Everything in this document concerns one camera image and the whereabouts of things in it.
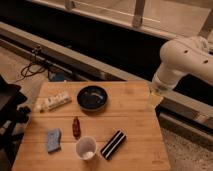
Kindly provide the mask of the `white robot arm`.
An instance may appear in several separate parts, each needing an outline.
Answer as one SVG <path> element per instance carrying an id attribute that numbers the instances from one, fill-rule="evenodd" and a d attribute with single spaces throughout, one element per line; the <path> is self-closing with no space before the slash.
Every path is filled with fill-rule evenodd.
<path id="1" fill-rule="evenodd" d="M 160 48 L 161 64 L 150 83 L 149 104 L 156 108 L 178 82 L 190 74 L 213 86 L 213 55 L 202 36 L 176 38 Z"/>

